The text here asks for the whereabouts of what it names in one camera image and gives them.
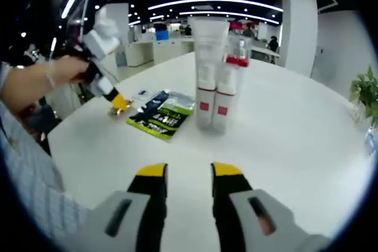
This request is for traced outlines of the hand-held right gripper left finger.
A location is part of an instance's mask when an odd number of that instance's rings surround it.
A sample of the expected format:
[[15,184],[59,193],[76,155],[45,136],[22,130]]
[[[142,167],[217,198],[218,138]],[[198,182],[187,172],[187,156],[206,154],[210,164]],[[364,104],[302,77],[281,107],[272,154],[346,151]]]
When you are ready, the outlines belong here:
[[140,169],[127,191],[116,191],[88,215],[74,251],[160,251],[167,217],[167,163]]

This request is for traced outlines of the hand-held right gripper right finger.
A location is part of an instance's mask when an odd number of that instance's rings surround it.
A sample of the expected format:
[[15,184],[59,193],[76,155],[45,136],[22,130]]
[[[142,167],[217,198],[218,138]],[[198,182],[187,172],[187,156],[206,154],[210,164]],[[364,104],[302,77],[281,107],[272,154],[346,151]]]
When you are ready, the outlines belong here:
[[221,251],[325,251],[330,245],[329,238],[298,226],[284,204],[252,188],[238,167],[213,162],[211,174]]

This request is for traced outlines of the person's left hand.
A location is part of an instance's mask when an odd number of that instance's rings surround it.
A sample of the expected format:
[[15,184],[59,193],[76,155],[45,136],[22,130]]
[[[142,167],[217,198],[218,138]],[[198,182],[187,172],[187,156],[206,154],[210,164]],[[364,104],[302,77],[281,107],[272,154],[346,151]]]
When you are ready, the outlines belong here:
[[71,56],[64,56],[54,61],[52,75],[56,86],[83,81],[89,63]]

